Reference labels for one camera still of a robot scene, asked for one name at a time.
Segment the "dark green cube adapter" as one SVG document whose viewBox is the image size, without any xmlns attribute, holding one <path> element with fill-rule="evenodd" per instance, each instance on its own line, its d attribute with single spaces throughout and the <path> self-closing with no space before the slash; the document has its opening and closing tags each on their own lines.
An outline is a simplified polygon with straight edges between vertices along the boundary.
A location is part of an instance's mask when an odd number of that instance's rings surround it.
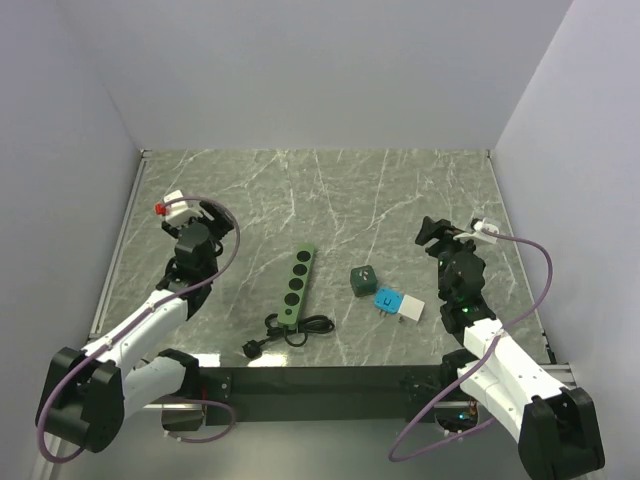
<svg viewBox="0 0 640 480">
<path fill-rule="evenodd" d="M 378 278 L 371 265 L 353 268 L 349 279 L 355 297 L 373 295 L 378 289 Z"/>
</svg>

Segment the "green power strip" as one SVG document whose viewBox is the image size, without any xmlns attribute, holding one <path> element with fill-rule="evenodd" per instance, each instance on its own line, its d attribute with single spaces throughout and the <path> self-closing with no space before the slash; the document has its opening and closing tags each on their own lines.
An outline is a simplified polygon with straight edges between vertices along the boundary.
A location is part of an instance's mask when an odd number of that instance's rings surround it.
<svg viewBox="0 0 640 480">
<path fill-rule="evenodd" d="M 314 244 L 302 243 L 292 254 L 292 264 L 285 276 L 285 290 L 277 312 L 278 325 L 288 331 L 297 329 L 308 290 L 315 251 Z"/>
</svg>

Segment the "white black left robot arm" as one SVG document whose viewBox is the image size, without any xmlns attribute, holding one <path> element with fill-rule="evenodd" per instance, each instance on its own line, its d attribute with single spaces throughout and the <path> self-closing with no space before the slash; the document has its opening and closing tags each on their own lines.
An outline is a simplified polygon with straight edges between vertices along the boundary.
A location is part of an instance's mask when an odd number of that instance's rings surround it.
<svg viewBox="0 0 640 480">
<path fill-rule="evenodd" d="M 240 231 L 238 220 L 219 202 L 198 196 L 166 197 L 155 210 L 176 242 L 156 288 L 111 332 L 80 349 L 64 347 L 50 361 L 35 426 L 40 453 L 52 463 L 62 459 L 48 449 L 46 435 L 79 452 L 98 453 L 127 418 L 156 401 L 233 410 L 203 397 L 199 361 L 192 355 L 166 349 L 149 363 L 142 359 L 202 307 L 227 269 L 218 263 L 222 240 Z"/>
</svg>

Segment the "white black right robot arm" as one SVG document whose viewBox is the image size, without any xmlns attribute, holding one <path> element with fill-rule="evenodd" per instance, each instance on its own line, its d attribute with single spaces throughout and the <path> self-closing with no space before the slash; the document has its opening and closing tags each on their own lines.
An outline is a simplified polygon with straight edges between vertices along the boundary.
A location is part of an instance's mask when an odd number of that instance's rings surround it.
<svg viewBox="0 0 640 480">
<path fill-rule="evenodd" d="M 470 231 L 425 217 L 416 244 L 438 261 L 438 296 L 445 329 L 462 348 L 444 358 L 444 395 L 468 395 L 515 439 L 532 479 L 574 479 L 605 465 L 596 409 L 582 388 L 570 388 L 520 347 L 482 295 L 485 262 L 476 241 L 500 238 L 497 227 L 476 220 Z"/>
</svg>

